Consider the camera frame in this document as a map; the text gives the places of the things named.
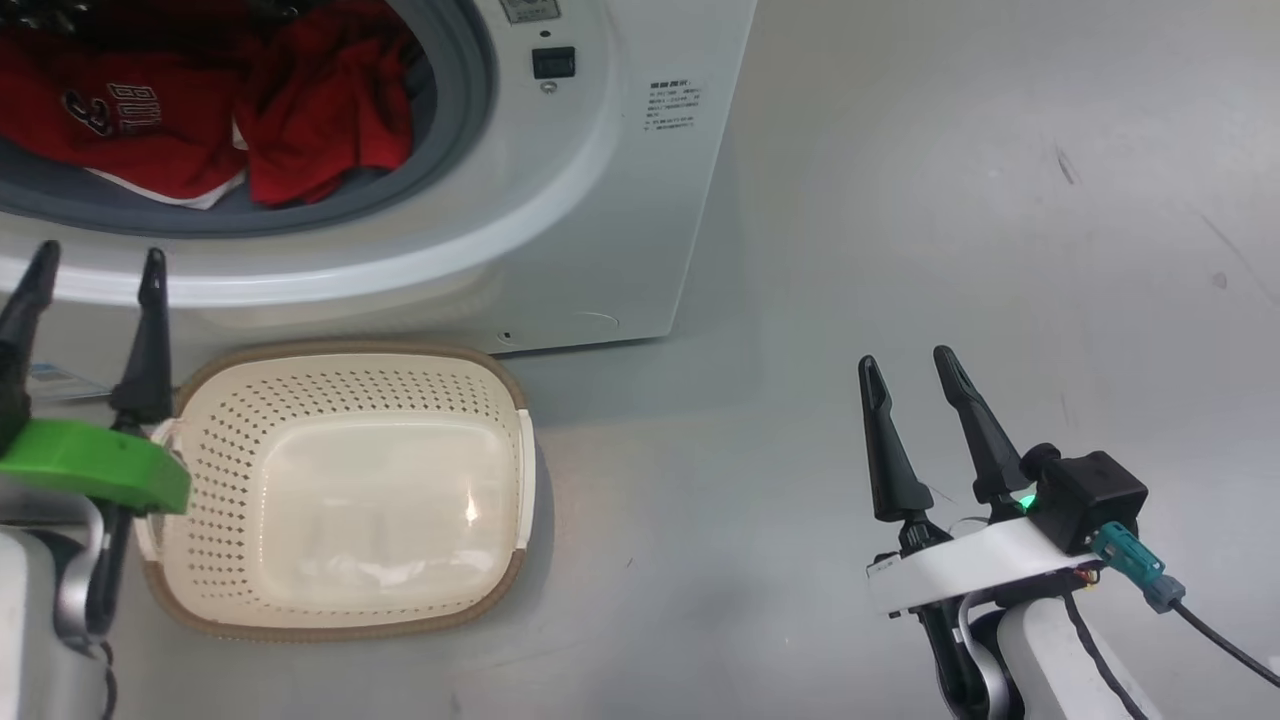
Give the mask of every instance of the perforated basket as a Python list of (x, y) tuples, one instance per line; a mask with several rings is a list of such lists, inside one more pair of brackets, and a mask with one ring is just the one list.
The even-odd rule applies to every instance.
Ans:
[(321, 642), (472, 620), (511, 588), (532, 525), (532, 424), (493, 359), (305, 343), (206, 366), (156, 434), (192, 474), (186, 515), (137, 524), (179, 621)]

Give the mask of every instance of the green gripper part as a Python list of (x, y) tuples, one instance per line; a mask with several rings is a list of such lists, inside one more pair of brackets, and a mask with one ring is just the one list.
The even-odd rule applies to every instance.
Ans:
[(77, 420), (28, 421), (0, 457), (0, 474), (140, 514), (186, 512), (191, 489), (191, 475), (164, 447)]

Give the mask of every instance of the red clothing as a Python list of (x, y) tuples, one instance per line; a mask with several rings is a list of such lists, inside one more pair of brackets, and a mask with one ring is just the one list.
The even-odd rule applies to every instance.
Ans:
[(230, 113), (241, 86), (234, 69), (175, 53), (0, 33), (0, 136), (163, 202), (207, 206), (238, 184), (246, 159)]
[(236, 102), (255, 202), (316, 202), (347, 170), (404, 164), (413, 122), (401, 58), (412, 38), (380, 0), (332, 3), (276, 33)]
[(246, 168), (252, 199), (278, 206), (412, 151), (401, 60), (412, 35), (381, 0), (328, 4), (269, 41), (275, 28), (243, 0), (116, 0), (101, 13), (82, 38), (0, 31), (0, 136), (198, 209)]

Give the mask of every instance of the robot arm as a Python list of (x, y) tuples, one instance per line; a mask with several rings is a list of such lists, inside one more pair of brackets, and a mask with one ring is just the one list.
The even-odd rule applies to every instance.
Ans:
[(111, 429), (31, 418), (26, 378), (52, 301), (56, 242), (41, 246), (0, 314), (0, 720), (110, 717), (105, 635), (133, 518), (186, 510), (189, 477), (143, 425), (173, 414), (164, 254), (151, 250), (142, 318)]
[[(961, 538), (928, 520), (933, 497), (899, 439), (879, 366), (873, 357), (863, 359), (859, 380), (876, 519), (902, 523), (899, 551), (878, 556), (867, 569), (876, 609), (891, 618), (918, 618), (933, 650), (940, 689), (956, 717), (1129, 717), (1129, 698), (1140, 706), (1137, 716), (1160, 717), (1106, 644), (1096, 642), (1128, 691), (1126, 701), (1111, 691), (1075, 639), (1079, 626), (1091, 639), (1092, 633), (1083, 620), (1079, 626), (1073, 621), (1062, 600), (1103, 566), (1089, 548), (1092, 536), (1112, 521), (1135, 528), (1147, 488), (1102, 454), (1080, 465), (1042, 446), (1028, 454), (1034, 468), (1020, 462), (955, 354), (936, 348), (934, 365), (964, 427), (977, 471), (974, 497), (991, 506), (991, 519), (983, 530)], [(1030, 487), (1028, 469), (1042, 480), (1030, 510), (1014, 498)], [(974, 616), (989, 605), (996, 610)], [(1062, 643), (1064, 637), (1073, 642)]]

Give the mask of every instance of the black cable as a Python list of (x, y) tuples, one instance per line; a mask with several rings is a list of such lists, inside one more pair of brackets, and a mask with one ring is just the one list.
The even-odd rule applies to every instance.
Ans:
[(1129, 691), (1124, 689), (1120, 680), (1116, 679), (1115, 673), (1107, 666), (1107, 661), (1102, 657), (1102, 652), (1098, 650), (1098, 644), (1093, 642), (1093, 633), (1089, 632), (1089, 626), (1084, 624), (1084, 618), (1080, 618), (1080, 609), (1075, 606), (1075, 598), (1071, 593), (1062, 596), (1062, 601), (1066, 603), (1066, 616), (1071, 619), (1071, 624), (1075, 625), (1075, 634), (1080, 637), (1080, 644), (1084, 646), (1084, 652), (1089, 653), (1093, 659), (1093, 664), (1098, 666), (1098, 675), (1102, 675), (1102, 682), (1111, 688), (1111, 692), (1116, 693), (1120, 698), (1120, 703), (1124, 705), (1125, 712), (1133, 716), (1134, 720), (1148, 720), (1147, 715), (1138, 707), (1138, 703), (1129, 697)]
[(106, 669), (106, 710), (102, 711), (102, 720), (111, 720), (115, 715), (115, 701), (120, 689), (115, 683), (115, 670)]
[(1235, 647), (1234, 644), (1230, 643), (1230, 641), (1228, 641), (1222, 635), (1217, 634), (1217, 632), (1213, 630), (1213, 628), (1210, 628), (1208, 625), (1206, 625), (1203, 620), (1201, 620), (1199, 618), (1196, 616), (1194, 612), (1192, 612), (1190, 610), (1188, 610), (1187, 606), (1183, 605), (1181, 600), (1170, 601), (1169, 606), (1174, 609), (1174, 612), (1181, 615), (1183, 620), (1187, 620), (1188, 623), (1190, 623), (1192, 628), (1196, 628), (1197, 630), (1201, 632), (1202, 635), (1204, 635), (1206, 638), (1213, 641), (1213, 644), (1216, 644), (1217, 647), (1225, 650), (1228, 655), (1230, 655), (1231, 657), (1234, 657), (1234, 659), (1239, 660), (1240, 662), (1243, 662), (1244, 666), (1248, 667), (1249, 670), (1253, 670), (1258, 675), (1262, 675), (1263, 680), (1266, 680), (1266, 682), (1271, 683), (1272, 685), (1280, 688), (1280, 675), (1276, 675), (1270, 669), (1267, 669), (1266, 665), (1263, 665), (1263, 664), (1258, 662), (1257, 660), (1249, 657), (1249, 655), (1247, 652), (1244, 652), (1243, 650)]
[(111, 716), (115, 715), (115, 702), (120, 694), (120, 688), (115, 682), (115, 670), (111, 667), (115, 665), (115, 652), (106, 641), (102, 641), (99, 647), (106, 655), (106, 708), (102, 710), (102, 720), (111, 720)]

